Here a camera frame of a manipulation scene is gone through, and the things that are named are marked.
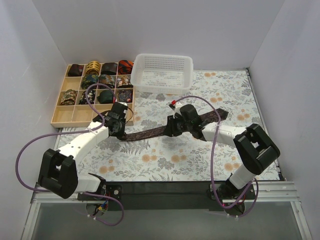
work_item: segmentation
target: white backdrop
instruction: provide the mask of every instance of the white backdrop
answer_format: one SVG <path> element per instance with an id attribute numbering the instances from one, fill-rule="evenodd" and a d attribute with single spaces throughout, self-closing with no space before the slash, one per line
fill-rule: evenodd
<path id="1" fill-rule="evenodd" d="M 284 0 L 33 0 L 67 63 L 186 55 L 249 67 Z"/>
<path id="2" fill-rule="evenodd" d="M 251 67 L 284 176 L 293 180 L 313 239 L 320 239 L 320 2 L 286 0 Z"/>
<path id="3" fill-rule="evenodd" d="M 33 192 L 15 175 L 15 160 L 50 125 L 66 63 L 31 0 L 0 1 L 0 239 L 18 240 Z M 35 186 L 44 151 L 55 138 L 32 144 L 22 155 L 23 180 Z"/>

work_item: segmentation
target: wooden organizer box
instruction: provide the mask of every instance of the wooden organizer box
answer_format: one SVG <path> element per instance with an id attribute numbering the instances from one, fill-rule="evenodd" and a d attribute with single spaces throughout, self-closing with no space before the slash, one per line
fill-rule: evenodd
<path id="1" fill-rule="evenodd" d="M 72 66 L 71 64 L 68 65 L 65 71 L 60 94 L 56 101 L 54 113 L 51 120 L 51 125 L 54 126 L 55 128 L 87 127 L 92 121 L 92 119 L 97 116 L 97 114 L 91 109 L 89 105 L 79 104 L 82 93 L 86 91 L 85 89 L 82 89 L 81 83 L 86 73 L 87 64 L 79 64 L 79 65 L 83 65 L 82 76 L 68 76 L 68 71 Z M 100 63 L 99 76 L 101 73 L 102 65 L 103 63 Z M 132 103 L 128 103 L 128 107 L 131 108 L 133 112 L 135 112 L 135 89 L 134 88 L 117 88 L 117 78 L 124 75 L 118 75 L 118 68 L 117 68 L 117 75 L 115 76 L 116 76 L 115 78 L 116 83 L 115 83 L 115 89 L 113 89 L 113 91 L 115 93 L 116 100 L 118 101 L 119 90 L 128 90 L 128 89 L 133 90 Z M 60 105 L 61 97 L 69 89 L 77 91 L 75 105 L 61 106 Z M 93 89 L 95 89 L 94 108 L 97 109 L 100 113 L 107 110 L 111 110 L 111 107 L 113 104 L 100 104 L 99 101 L 97 100 L 97 97 L 99 96 L 100 92 L 104 91 L 105 89 L 99 89 L 99 87 L 96 87 Z M 132 116 L 133 116 L 132 112 L 128 110 L 126 119 L 127 121 L 130 118 L 131 119 L 128 121 L 126 125 L 134 124 L 134 118 Z"/>

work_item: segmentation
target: floral mat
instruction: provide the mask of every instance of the floral mat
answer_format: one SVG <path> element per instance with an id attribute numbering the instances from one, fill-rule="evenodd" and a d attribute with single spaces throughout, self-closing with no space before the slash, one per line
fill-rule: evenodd
<path id="1" fill-rule="evenodd" d="M 247 127 L 262 125 L 252 89 L 244 70 L 195 71 L 193 86 L 185 95 L 201 96 L 216 108 L 229 112 L 222 125 Z M 179 96 L 147 92 L 135 93 L 134 126 L 127 133 L 140 132 L 167 124 L 172 115 L 168 104 Z M 193 104 L 198 114 L 212 109 L 204 102 L 188 98 L 182 103 Z M 64 132 L 84 128 L 64 128 Z M 58 148 L 76 135 L 58 138 Z M 94 173 L 107 181 L 208 181 L 212 142 L 205 142 L 183 133 L 178 137 L 161 136 L 141 141 L 121 142 L 110 137 L 100 142 L 78 164 L 78 173 Z M 215 147 L 214 176 L 226 180 L 242 164 L 236 148 L 218 143 Z M 279 180 L 276 165 L 271 164 L 260 180 Z"/>

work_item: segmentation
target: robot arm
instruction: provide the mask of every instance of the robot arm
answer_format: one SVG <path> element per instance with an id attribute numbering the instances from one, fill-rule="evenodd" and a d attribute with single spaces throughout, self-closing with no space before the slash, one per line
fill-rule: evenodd
<path id="1" fill-rule="evenodd" d="M 83 133 L 58 150 L 48 149 L 42 158 L 38 183 L 64 199 L 73 193 L 100 192 L 103 178 L 87 173 L 77 174 L 77 166 L 81 160 L 102 140 L 109 136 L 121 137 L 125 134 L 126 103 L 115 102 L 110 111 L 102 112 L 104 126 Z M 95 117 L 88 129 L 101 125 L 100 116 Z"/>
<path id="2" fill-rule="evenodd" d="M 216 127 L 216 123 L 210 123 L 202 130 L 206 141 L 214 139 Z M 278 147 L 258 124 L 249 127 L 221 125 L 217 142 L 237 148 L 243 163 L 226 181 L 231 189 L 241 190 L 280 156 Z"/>
<path id="3" fill-rule="evenodd" d="M 201 121 L 196 109 L 191 104 L 182 106 L 171 104 L 174 118 L 167 136 L 178 136 L 186 130 L 193 137 L 202 141 L 212 142 L 216 133 L 217 123 Z M 218 188 L 218 193 L 225 197 L 237 196 L 240 190 L 256 175 L 260 175 L 279 156 L 280 151 L 270 137 L 258 124 L 249 127 L 234 127 L 220 125 L 217 142 L 237 148 L 242 165 Z"/>

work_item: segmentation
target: white plastic basket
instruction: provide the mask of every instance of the white plastic basket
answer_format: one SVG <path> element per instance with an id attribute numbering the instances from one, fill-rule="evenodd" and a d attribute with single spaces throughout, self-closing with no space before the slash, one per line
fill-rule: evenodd
<path id="1" fill-rule="evenodd" d="M 192 86 L 194 64 L 189 56 L 139 54 L 131 83 L 139 92 L 183 95 Z"/>

